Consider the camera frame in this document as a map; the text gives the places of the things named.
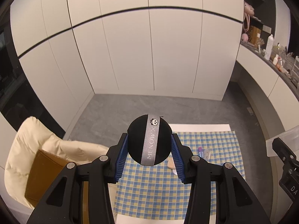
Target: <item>brown box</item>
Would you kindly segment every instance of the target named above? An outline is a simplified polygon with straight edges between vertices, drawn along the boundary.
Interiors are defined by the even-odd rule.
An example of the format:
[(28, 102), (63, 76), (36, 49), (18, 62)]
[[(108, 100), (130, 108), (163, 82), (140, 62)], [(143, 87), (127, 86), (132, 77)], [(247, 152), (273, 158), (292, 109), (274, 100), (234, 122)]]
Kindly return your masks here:
[(44, 150), (38, 150), (31, 166), (25, 190), (25, 198), (36, 207), (60, 171), (69, 161)]
[(250, 26), (249, 30), (248, 30), (248, 42), (250, 42), (251, 44), (255, 45), (255, 47), (257, 48), (257, 41), (261, 36), (261, 30), (257, 27), (254, 26)]

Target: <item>pink plush toy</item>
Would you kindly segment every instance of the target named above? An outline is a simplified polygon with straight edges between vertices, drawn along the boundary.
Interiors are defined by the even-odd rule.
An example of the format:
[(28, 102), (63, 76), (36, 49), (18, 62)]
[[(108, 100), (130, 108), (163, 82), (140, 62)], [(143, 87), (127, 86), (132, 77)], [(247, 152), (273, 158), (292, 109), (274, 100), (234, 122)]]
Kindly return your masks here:
[(241, 40), (242, 40), (242, 41), (246, 41), (246, 42), (247, 42), (247, 41), (248, 41), (248, 35), (247, 35), (247, 34), (245, 34), (245, 33), (244, 33), (244, 34), (242, 34), (242, 36), (241, 36)]
[(249, 23), (250, 23), (250, 17), (253, 17), (253, 15), (255, 14), (255, 9), (250, 6), (248, 3), (244, 3), (244, 22), (243, 22), (243, 29), (245, 32), (247, 32), (249, 30)]

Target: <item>gray ribbon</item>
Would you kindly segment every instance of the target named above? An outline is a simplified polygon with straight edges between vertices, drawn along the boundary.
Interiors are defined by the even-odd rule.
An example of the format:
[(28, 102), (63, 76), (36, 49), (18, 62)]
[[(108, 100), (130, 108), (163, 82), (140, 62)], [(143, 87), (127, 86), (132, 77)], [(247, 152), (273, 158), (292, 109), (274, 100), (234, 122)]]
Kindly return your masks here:
[(145, 131), (141, 165), (153, 166), (156, 159), (158, 135), (159, 135), (160, 117), (148, 114), (147, 128)]

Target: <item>checkered tablecloth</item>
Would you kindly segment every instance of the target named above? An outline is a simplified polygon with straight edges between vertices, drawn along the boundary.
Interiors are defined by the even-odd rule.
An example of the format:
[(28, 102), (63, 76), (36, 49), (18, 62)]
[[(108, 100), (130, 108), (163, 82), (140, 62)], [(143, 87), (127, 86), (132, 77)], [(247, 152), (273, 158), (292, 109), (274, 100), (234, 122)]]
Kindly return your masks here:
[[(177, 132), (181, 142), (193, 154), (198, 147), (212, 150), (209, 162), (222, 165), (231, 162), (245, 178), (242, 155), (234, 131)], [(191, 185), (184, 185), (167, 161), (141, 166), (129, 155), (119, 180), (114, 209), (116, 213), (156, 220), (185, 219)], [(211, 215), (216, 213), (216, 185), (211, 182)]]

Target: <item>small bottle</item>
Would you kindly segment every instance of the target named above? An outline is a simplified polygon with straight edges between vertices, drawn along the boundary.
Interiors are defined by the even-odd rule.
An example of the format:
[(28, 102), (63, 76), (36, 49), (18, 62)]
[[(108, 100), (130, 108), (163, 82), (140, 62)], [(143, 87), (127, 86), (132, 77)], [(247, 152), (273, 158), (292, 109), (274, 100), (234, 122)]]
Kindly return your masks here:
[(273, 38), (273, 35), (271, 34), (268, 37), (267, 46), (266, 46), (266, 53), (265, 53), (265, 56), (264, 56), (266, 60), (270, 59), (273, 43), (274, 43), (274, 38)]
[(278, 54), (276, 54), (275, 58), (273, 59), (273, 64), (276, 66), (278, 62)]

